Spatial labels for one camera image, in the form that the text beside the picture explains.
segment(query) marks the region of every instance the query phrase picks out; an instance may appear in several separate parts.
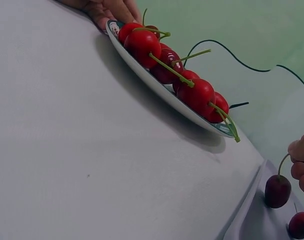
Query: white surface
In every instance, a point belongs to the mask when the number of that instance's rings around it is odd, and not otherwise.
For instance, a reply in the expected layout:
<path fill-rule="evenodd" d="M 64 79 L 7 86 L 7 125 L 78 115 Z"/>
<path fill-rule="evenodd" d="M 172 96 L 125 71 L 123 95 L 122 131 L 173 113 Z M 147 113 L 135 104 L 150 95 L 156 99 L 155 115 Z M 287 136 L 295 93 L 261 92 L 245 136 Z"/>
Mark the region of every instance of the white surface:
<path fill-rule="evenodd" d="M 182 117 L 87 19 L 0 1 L 0 240 L 222 238 L 262 157 Z"/>
<path fill-rule="evenodd" d="M 238 212 L 235 215 L 235 218 L 233 219 L 231 225 L 226 230 L 223 240 L 239 240 L 240 239 L 240 235 L 242 234 L 241 229 L 242 229 L 244 219 L 246 218 L 248 211 L 250 209 L 250 206 L 253 202 L 253 198 L 257 192 L 262 175 L 264 174 L 266 164 L 267 164 L 267 160 L 265 160 L 262 163 L 259 170 L 257 171 L 255 179 L 253 180 L 253 184 L 251 184 L 251 187 L 250 187 L 248 193 L 246 194 L 246 197 L 245 197 L 242 205 L 238 209 Z"/>
<path fill-rule="evenodd" d="M 152 76 L 145 68 L 143 68 L 129 53 L 128 51 L 120 44 L 118 39 L 115 36 L 116 33 L 119 32 L 119 27 L 116 22 L 108 21 L 106 23 L 106 29 L 108 36 L 111 39 L 112 44 L 114 45 L 117 52 L 123 58 L 123 60 L 127 63 L 127 65 L 140 77 L 140 79 L 149 86 L 156 94 L 158 94 L 165 102 L 167 102 L 170 106 L 172 106 L 175 110 L 179 113 L 190 119 L 195 124 L 199 125 L 200 127 L 209 130 L 213 133 L 219 134 L 224 137 L 233 138 L 232 136 L 228 135 L 225 131 L 219 130 L 204 118 L 200 117 L 196 112 L 194 112 L 191 108 L 185 105 L 182 101 L 180 101 L 173 93 L 171 93 L 167 88 L 164 87 L 163 84 L 158 82 L 154 76 Z"/>

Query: plate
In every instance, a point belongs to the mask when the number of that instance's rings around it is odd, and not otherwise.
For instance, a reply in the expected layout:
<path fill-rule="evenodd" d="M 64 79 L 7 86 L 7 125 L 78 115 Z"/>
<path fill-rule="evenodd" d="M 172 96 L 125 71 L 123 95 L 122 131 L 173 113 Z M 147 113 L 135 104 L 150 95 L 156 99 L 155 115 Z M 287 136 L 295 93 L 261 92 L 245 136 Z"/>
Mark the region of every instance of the plate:
<path fill-rule="evenodd" d="M 122 44 L 118 40 L 119 30 L 123 25 L 124 24 L 122 22 L 109 20 L 106 23 L 106 31 L 117 52 L 127 63 L 127 65 L 138 75 L 138 77 L 165 102 L 167 102 L 170 106 L 172 106 L 179 113 L 190 119 L 195 124 L 223 137 L 234 138 L 232 132 L 224 123 L 212 124 L 200 115 L 198 115 L 196 112 L 194 112 L 191 108 L 189 108 L 186 104 L 184 104 L 180 99 L 176 97 L 171 86 L 161 84 L 157 79 L 154 78 L 154 76 L 150 74 L 148 70 L 143 68 L 128 53 L 128 51 L 122 46 Z"/>
<path fill-rule="evenodd" d="M 287 203 L 277 209 L 264 204 L 267 180 L 277 174 L 271 161 L 266 160 L 260 167 L 250 190 L 234 220 L 227 229 L 223 240 L 292 240 L 287 226 L 291 218 L 304 208 L 292 192 Z"/>

